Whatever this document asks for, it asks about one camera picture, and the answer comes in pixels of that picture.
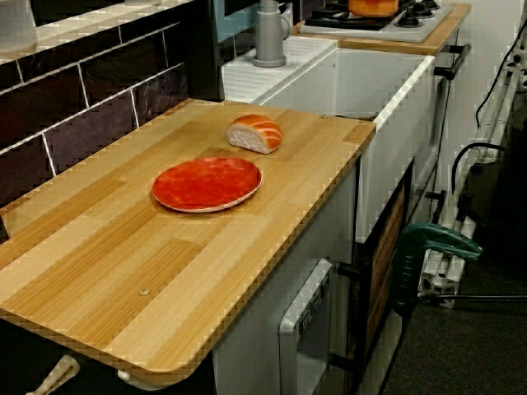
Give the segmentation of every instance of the oven handle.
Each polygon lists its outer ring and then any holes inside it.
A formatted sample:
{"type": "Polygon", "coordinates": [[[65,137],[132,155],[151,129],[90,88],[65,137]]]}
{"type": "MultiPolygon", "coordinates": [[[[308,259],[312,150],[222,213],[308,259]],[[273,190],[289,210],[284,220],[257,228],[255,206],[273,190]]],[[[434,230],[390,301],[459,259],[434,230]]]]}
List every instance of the oven handle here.
{"type": "Polygon", "coordinates": [[[434,75],[446,78],[448,81],[455,79],[456,74],[458,73],[461,66],[463,66],[464,61],[469,56],[472,45],[466,44],[461,45],[446,45],[443,49],[443,52],[447,53],[457,53],[459,56],[455,60],[452,67],[436,67],[434,69],[434,75]]]}

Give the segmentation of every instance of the gray faucet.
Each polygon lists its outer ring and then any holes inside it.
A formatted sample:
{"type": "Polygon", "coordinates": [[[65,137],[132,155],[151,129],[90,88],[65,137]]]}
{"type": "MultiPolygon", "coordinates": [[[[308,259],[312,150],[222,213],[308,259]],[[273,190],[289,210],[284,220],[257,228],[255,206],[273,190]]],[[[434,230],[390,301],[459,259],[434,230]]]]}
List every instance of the gray faucet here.
{"type": "Polygon", "coordinates": [[[261,0],[256,22],[256,67],[281,67],[286,64],[283,39],[289,35],[289,23],[278,10],[275,0],[261,0]]]}

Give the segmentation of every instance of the dark brown tile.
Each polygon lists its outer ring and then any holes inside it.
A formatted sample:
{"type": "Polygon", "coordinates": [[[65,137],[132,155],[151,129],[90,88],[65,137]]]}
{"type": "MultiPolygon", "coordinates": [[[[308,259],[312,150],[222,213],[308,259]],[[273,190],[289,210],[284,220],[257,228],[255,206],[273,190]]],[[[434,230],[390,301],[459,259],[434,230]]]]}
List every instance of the dark brown tile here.
{"type": "Polygon", "coordinates": [[[165,69],[161,33],[82,63],[90,105],[165,69]]]}
{"type": "Polygon", "coordinates": [[[76,67],[4,93],[0,95],[0,149],[85,108],[76,67]]]}
{"type": "Polygon", "coordinates": [[[100,151],[136,127],[130,92],[45,133],[57,173],[100,151]]]}
{"type": "Polygon", "coordinates": [[[184,64],[133,90],[138,107],[139,126],[153,120],[189,98],[184,64]]]}
{"type": "Polygon", "coordinates": [[[155,30],[162,29],[175,23],[180,23],[185,19],[187,11],[190,7],[189,3],[182,4],[178,7],[171,8],[158,12],[157,14],[145,16],[141,19],[131,21],[124,25],[121,25],[121,37],[123,42],[127,42],[142,35],[147,35],[155,30]]]}
{"type": "Polygon", "coordinates": [[[223,66],[225,63],[230,62],[235,58],[234,37],[224,39],[217,46],[220,50],[220,64],[218,66],[223,66]]]}
{"type": "Polygon", "coordinates": [[[250,51],[256,46],[256,27],[250,27],[234,36],[236,43],[236,56],[250,51]]]}
{"type": "Polygon", "coordinates": [[[42,137],[0,156],[0,207],[53,178],[42,137]]]}
{"type": "Polygon", "coordinates": [[[118,4],[123,0],[75,0],[58,2],[57,0],[30,0],[35,16],[35,24],[42,26],[47,23],[61,21],[71,16],[118,4]]]}
{"type": "Polygon", "coordinates": [[[9,62],[0,65],[0,91],[20,84],[20,76],[16,69],[16,62],[9,62]]]}
{"type": "Polygon", "coordinates": [[[179,24],[163,30],[169,67],[184,62],[189,42],[189,32],[190,30],[185,28],[185,24],[179,24]]]}
{"type": "Polygon", "coordinates": [[[26,81],[120,44],[119,28],[108,29],[19,60],[26,81]]]}

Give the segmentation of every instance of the gas stove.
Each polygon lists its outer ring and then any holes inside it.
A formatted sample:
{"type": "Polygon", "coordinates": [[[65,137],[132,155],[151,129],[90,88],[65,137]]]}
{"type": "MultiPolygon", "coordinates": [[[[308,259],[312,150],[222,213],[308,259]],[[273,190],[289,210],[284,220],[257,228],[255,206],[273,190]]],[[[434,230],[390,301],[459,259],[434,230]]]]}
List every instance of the gas stove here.
{"type": "Polygon", "coordinates": [[[436,0],[400,0],[399,10],[385,18],[355,16],[347,2],[327,2],[300,27],[301,33],[340,35],[360,39],[422,43],[445,19],[452,7],[436,0]]]}

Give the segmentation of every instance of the white tile ledge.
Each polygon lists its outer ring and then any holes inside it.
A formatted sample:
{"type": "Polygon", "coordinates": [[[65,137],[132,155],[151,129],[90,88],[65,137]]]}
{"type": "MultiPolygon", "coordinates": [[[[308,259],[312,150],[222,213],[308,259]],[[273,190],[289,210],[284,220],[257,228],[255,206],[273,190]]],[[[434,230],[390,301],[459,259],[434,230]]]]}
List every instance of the white tile ledge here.
{"type": "Polygon", "coordinates": [[[36,28],[38,43],[35,47],[19,52],[0,53],[0,64],[24,58],[25,56],[66,44],[192,1],[163,0],[156,5],[147,6],[127,6],[121,3],[87,12],[79,16],[72,16],[68,19],[49,23],[48,25],[39,26],[36,28]]]}

